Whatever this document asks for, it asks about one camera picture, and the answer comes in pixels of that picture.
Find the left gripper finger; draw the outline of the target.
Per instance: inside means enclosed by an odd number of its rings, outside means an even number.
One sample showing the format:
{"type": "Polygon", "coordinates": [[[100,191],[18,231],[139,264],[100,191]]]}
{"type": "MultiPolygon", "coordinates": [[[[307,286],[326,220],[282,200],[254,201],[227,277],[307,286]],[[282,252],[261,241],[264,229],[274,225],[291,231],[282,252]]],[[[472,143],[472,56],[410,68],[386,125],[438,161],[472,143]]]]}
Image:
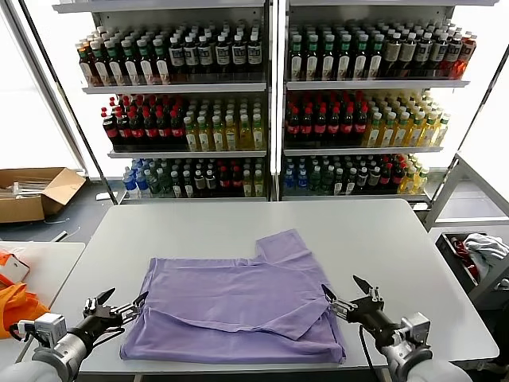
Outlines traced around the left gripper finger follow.
{"type": "Polygon", "coordinates": [[[148,294],[149,291],[146,291],[140,294],[133,302],[117,309],[117,314],[121,317],[123,323],[132,322],[141,314],[148,294]]]}
{"type": "Polygon", "coordinates": [[[111,288],[110,290],[105,290],[99,293],[94,298],[88,298],[84,304],[84,318],[92,316],[100,318],[113,318],[115,314],[112,312],[112,308],[106,305],[106,302],[114,292],[115,288],[111,288]]]}

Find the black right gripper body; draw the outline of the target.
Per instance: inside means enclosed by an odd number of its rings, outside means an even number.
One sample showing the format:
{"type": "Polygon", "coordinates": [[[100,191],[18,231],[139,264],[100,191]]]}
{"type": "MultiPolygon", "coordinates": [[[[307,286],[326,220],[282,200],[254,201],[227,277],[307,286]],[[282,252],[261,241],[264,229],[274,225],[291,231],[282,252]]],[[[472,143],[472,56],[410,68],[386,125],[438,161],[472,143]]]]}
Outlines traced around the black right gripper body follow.
{"type": "Polygon", "coordinates": [[[363,331],[369,333],[375,341],[375,346],[393,346],[404,339],[402,326],[392,322],[383,313],[383,303],[365,302],[357,305],[345,320],[359,324],[359,338],[361,345],[366,345],[363,331]]]}

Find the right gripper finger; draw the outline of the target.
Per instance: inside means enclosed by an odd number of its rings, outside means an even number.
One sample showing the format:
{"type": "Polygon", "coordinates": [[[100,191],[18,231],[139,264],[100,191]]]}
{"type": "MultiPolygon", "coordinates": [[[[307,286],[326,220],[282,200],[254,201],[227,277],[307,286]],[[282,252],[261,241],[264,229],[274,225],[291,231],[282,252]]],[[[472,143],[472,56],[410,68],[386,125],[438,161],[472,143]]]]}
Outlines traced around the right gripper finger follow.
{"type": "Polygon", "coordinates": [[[358,306],[353,302],[347,302],[343,299],[337,298],[336,295],[326,285],[322,284],[321,288],[324,292],[325,299],[329,304],[329,309],[338,318],[347,318],[351,312],[358,308],[358,306]]]}
{"type": "Polygon", "coordinates": [[[353,304],[359,305],[361,302],[383,303],[383,298],[380,295],[379,288],[377,286],[372,286],[367,280],[361,279],[357,275],[353,275],[353,279],[359,289],[361,289],[361,291],[364,293],[362,298],[353,300],[353,304]]]}

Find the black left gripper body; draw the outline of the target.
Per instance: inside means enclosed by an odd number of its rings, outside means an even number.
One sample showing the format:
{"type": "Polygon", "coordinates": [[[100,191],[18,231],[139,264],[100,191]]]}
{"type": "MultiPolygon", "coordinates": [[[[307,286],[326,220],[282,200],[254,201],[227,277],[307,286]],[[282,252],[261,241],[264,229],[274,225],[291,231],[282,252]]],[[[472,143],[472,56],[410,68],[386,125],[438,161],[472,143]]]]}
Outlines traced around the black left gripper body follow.
{"type": "Polygon", "coordinates": [[[68,333],[77,336],[86,346],[98,346],[125,332],[124,323],[113,307],[113,318],[87,317],[76,324],[68,333]]]}

